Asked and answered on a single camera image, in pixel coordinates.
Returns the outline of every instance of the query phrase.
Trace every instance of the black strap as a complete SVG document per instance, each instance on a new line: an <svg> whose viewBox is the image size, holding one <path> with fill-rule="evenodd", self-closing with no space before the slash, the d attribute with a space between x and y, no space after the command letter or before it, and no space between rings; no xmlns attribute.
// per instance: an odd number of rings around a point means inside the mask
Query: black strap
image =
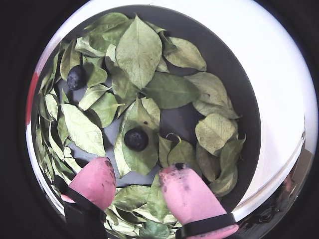
<svg viewBox="0 0 319 239"><path fill-rule="evenodd" d="M236 224L236 221L232 213L206 218L185 224L181 229L176 231L176 239L185 239L187 237L213 232L233 224Z"/></svg>
<svg viewBox="0 0 319 239"><path fill-rule="evenodd" d="M90 200L83 197L72 188L69 188L69 186L60 176L55 176L53 184L59 189L61 194L68 196L89 214L105 222L106 214Z"/></svg>

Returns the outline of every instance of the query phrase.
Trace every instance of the blueberry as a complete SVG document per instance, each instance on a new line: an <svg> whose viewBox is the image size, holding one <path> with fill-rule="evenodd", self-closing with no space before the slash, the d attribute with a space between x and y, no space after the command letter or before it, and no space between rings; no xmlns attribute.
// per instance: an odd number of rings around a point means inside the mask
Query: blueberry
<svg viewBox="0 0 319 239"><path fill-rule="evenodd" d="M124 135L124 144L137 152L144 150L149 143L148 135L139 128L133 128Z"/></svg>
<svg viewBox="0 0 319 239"><path fill-rule="evenodd" d="M85 86L86 73L82 66L77 65L69 71L67 84L70 90L76 91Z"/></svg>

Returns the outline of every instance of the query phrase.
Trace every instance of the red edge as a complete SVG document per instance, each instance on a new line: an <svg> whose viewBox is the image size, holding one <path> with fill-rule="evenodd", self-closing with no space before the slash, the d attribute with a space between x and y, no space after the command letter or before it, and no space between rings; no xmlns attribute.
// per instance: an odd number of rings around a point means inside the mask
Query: red edge
<svg viewBox="0 0 319 239"><path fill-rule="evenodd" d="M38 74L34 72L31 83L30 83L28 97L26 98L25 126L27 126L31 122L32 102L33 102L33 96L34 96L35 87L36 87L36 83L38 82L38 79L39 79Z"/></svg>

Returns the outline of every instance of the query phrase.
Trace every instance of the leaf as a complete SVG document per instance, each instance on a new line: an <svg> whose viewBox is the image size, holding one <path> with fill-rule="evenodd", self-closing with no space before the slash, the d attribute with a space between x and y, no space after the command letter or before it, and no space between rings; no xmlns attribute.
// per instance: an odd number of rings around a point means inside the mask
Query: leaf
<svg viewBox="0 0 319 239"><path fill-rule="evenodd" d="M222 148L220 153L221 179L235 170L237 160L239 159L245 141L246 138L229 141Z"/></svg>
<svg viewBox="0 0 319 239"><path fill-rule="evenodd" d="M62 104L61 107L69 135L75 145L88 153L104 157L105 150L100 129L76 106Z"/></svg>
<svg viewBox="0 0 319 239"><path fill-rule="evenodd" d="M150 189L149 186L143 185L127 186L115 195L112 205L130 212L146 203Z"/></svg>
<svg viewBox="0 0 319 239"><path fill-rule="evenodd" d="M143 216L144 218L148 220L152 220L154 222L160 223L160 221L150 213L150 210L147 204L144 204L140 206L139 208L134 209L133 212L140 214L141 216Z"/></svg>
<svg viewBox="0 0 319 239"><path fill-rule="evenodd" d="M160 109L178 108L199 97L199 91L192 82L184 77L163 72L155 72L143 91Z"/></svg>
<svg viewBox="0 0 319 239"><path fill-rule="evenodd" d="M75 173L79 173L82 169L74 158L64 158L64 162L66 162Z"/></svg>
<svg viewBox="0 0 319 239"><path fill-rule="evenodd" d="M116 208L114 205L112 207L112 212L122 219L123 221L132 224L132 225L140 225L141 223L145 223L146 220L144 218L136 216L133 212L123 211L121 209Z"/></svg>
<svg viewBox="0 0 319 239"><path fill-rule="evenodd" d="M76 39L75 50L90 57L104 57L105 52L101 52L92 48L92 46L89 43L89 40L90 36L82 36Z"/></svg>
<svg viewBox="0 0 319 239"><path fill-rule="evenodd" d="M147 200L147 206L150 210L150 213L161 222L169 214L169 209L161 191L158 174L155 176L151 185L150 193Z"/></svg>
<svg viewBox="0 0 319 239"><path fill-rule="evenodd" d="M109 89L110 88L104 85L97 85L97 86L88 88L83 98L79 102L79 108L82 109L83 111L86 111Z"/></svg>
<svg viewBox="0 0 319 239"><path fill-rule="evenodd" d="M200 112L204 116L208 116L210 114L219 114L227 119L238 119L239 116L232 109L227 107L212 105L209 103L205 103L203 101L194 101L193 105L198 112Z"/></svg>
<svg viewBox="0 0 319 239"><path fill-rule="evenodd" d="M215 156L218 156L219 150L235 131L232 121L218 114L208 115L200 120L195 128L200 146Z"/></svg>
<svg viewBox="0 0 319 239"><path fill-rule="evenodd" d="M141 239L166 239L169 236L169 229L166 225L155 223L151 220L146 222L145 229L140 229Z"/></svg>
<svg viewBox="0 0 319 239"><path fill-rule="evenodd" d="M64 92L64 90L63 90L63 88L62 88L62 103L63 103L63 104L68 104L68 103L70 103L68 97L66 96L66 94L65 94L65 92Z"/></svg>
<svg viewBox="0 0 319 239"><path fill-rule="evenodd" d="M124 14L119 12L111 12L95 20L92 24L85 27L84 30L88 30L88 31L107 30L108 28L114 27L117 24L127 20L128 18Z"/></svg>
<svg viewBox="0 0 319 239"><path fill-rule="evenodd" d="M69 185L71 183L71 180L62 172L62 168L60 167L58 160L56 160L55 158L52 158L51 162L52 162L52 168L55 175L59 175L61 178L64 179L67 185Z"/></svg>
<svg viewBox="0 0 319 239"><path fill-rule="evenodd" d="M34 151L36 153L36 157L40 165L44 165L45 148L42 144L42 133L40 128L37 128L35 130Z"/></svg>
<svg viewBox="0 0 319 239"><path fill-rule="evenodd" d="M147 99L146 97L144 97L141 100L142 100L143 107L149 113L153 123L155 123L159 128L160 127L160 109L151 98Z"/></svg>
<svg viewBox="0 0 319 239"><path fill-rule="evenodd" d="M69 147L63 147L63 154L66 158L73 158L71 154L71 149Z"/></svg>
<svg viewBox="0 0 319 239"><path fill-rule="evenodd" d="M93 111L97 115L97 125L104 128L112 123L117 108L122 105L123 104L118 104L116 102L113 94L105 93L88 109L88 111Z"/></svg>
<svg viewBox="0 0 319 239"><path fill-rule="evenodd" d="M145 131L149 137L149 144L140 152L131 150L124 144L124 135L126 132L136 127ZM157 128L157 125L153 123L151 116L143 107L141 100L137 99L124 124L122 133L122 150L124 159L128 166L142 175L147 175L154 168L159 159L153 136L153 132Z"/></svg>
<svg viewBox="0 0 319 239"><path fill-rule="evenodd" d="M177 47L177 51L164 54L167 61L178 67L206 71L206 62L193 43L176 37L168 37L168 39Z"/></svg>
<svg viewBox="0 0 319 239"><path fill-rule="evenodd" d="M52 149L54 150L56 155L59 157L59 159L63 160L63 158L64 158L63 151L52 137L51 124L52 124L52 122L50 122L50 127L49 127L49 142L51 144Z"/></svg>
<svg viewBox="0 0 319 239"><path fill-rule="evenodd" d="M159 36L136 16L120 39L115 57L130 81L142 89L151 81L161 53Z"/></svg>
<svg viewBox="0 0 319 239"><path fill-rule="evenodd" d="M113 44L115 46L117 46L119 44L119 41L121 39L121 37L123 36L123 34L125 33L125 31L129 28L129 26L131 25L131 23L133 22L133 20L127 20L127 21L123 21L119 24L117 24L116 26L109 28L105 31L102 31L96 35L100 35L101 37L103 37L103 39L110 44Z"/></svg>
<svg viewBox="0 0 319 239"><path fill-rule="evenodd" d="M50 158L49 158L47 153L44 156L44 161L45 161L45 164L46 164L48 172L49 172L49 175L47 175L47 176L48 177L50 176L51 180L53 181L53 179L54 179L53 167L52 167L51 160L50 160Z"/></svg>
<svg viewBox="0 0 319 239"><path fill-rule="evenodd" d="M226 89L221 80L210 73L199 72L191 76L185 76L199 89L201 95L199 101L203 101L213 105L228 106L228 98Z"/></svg>
<svg viewBox="0 0 319 239"><path fill-rule="evenodd" d="M49 113L47 112L47 108L45 105L45 97L42 93L39 94L39 113L44 119L50 119Z"/></svg>
<svg viewBox="0 0 319 239"><path fill-rule="evenodd" d="M126 104L126 106L119 107L119 117L121 113L135 101L138 90L120 68L114 67L111 76L112 89L117 102Z"/></svg>
<svg viewBox="0 0 319 239"><path fill-rule="evenodd" d="M164 32L160 32L160 39L163 42L163 56L168 56L178 51L178 48L172 43L172 41L164 35Z"/></svg>
<svg viewBox="0 0 319 239"><path fill-rule="evenodd" d="M66 127L65 117L61 115L58 120L58 134L61 139L61 142L64 144L67 137L69 136L68 128Z"/></svg>
<svg viewBox="0 0 319 239"><path fill-rule="evenodd" d="M159 64L158 64L156 70L160 71L160 72L169 73L169 70L167 68L167 64L166 64L166 62L164 61L164 59L162 57L160 58L160 61L159 61Z"/></svg>
<svg viewBox="0 0 319 239"><path fill-rule="evenodd" d="M196 161L204 174L204 176L210 181L215 181L220 175L220 162L219 158L210 154L206 149L196 145Z"/></svg>
<svg viewBox="0 0 319 239"><path fill-rule="evenodd" d="M235 188L237 179L238 172L237 167L235 167L233 172L228 174L226 177L218 178L209 184L209 188L214 193L215 197L223 197Z"/></svg>
<svg viewBox="0 0 319 239"><path fill-rule="evenodd" d="M159 136L159 161L163 168L169 167L167 156L170 152L172 143L173 141Z"/></svg>
<svg viewBox="0 0 319 239"><path fill-rule="evenodd" d="M58 119L58 102L55 100L54 96L51 94L45 95L45 104L49 115L55 120Z"/></svg>
<svg viewBox="0 0 319 239"><path fill-rule="evenodd" d="M64 142L64 146L68 146L69 144L74 143L72 140L70 140L69 138L67 138Z"/></svg>
<svg viewBox="0 0 319 239"><path fill-rule="evenodd" d="M81 53L75 50L76 40L72 40L66 50L63 53L60 73L63 80L67 80L69 71L71 68L77 65L81 65Z"/></svg>
<svg viewBox="0 0 319 239"><path fill-rule="evenodd" d="M86 85L88 87L96 86L104 83L108 77L108 73L101 68L103 58L90 58L83 56L83 67L88 76Z"/></svg>
<svg viewBox="0 0 319 239"><path fill-rule="evenodd" d="M117 64L115 63L116 62L116 59L115 59L115 49L116 49L116 46L113 45L113 44L110 44L107 51L106 51L106 56L105 56L105 65L106 65L106 68L111 71L112 68L114 66L116 66Z"/></svg>
<svg viewBox="0 0 319 239"><path fill-rule="evenodd" d="M161 28L159 26L156 26L155 24L149 22L149 21L144 21L147 25L151 27L157 34L159 34L161 31L166 31L164 28Z"/></svg>
<svg viewBox="0 0 319 239"><path fill-rule="evenodd" d="M110 221L114 225L119 224L118 216L109 208L107 208L105 211L106 214L106 220Z"/></svg>
<svg viewBox="0 0 319 239"><path fill-rule="evenodd" d="M196 152L193 146L187 141L179 142L168 154L167 161L169 165L173 163L188 163L199 176L200 168L196 162Z"/></svg>
<svg viewBox="0 0 319 239"><path fill-rule="evenodd" d="M125 112L122 121L119 126L119 132L118 135L116 136L115 143L114 143L114 156L115 156L115 161L117 165L117 169L119 171L120 178L122 178L124 175L128 174L131 172L130 167L127 165L124 159L123 155L123 150L122 150L122 133L123 133L123 128L126 119L128 118L130 111L132 109L133 105L131 105Z"/></svg>

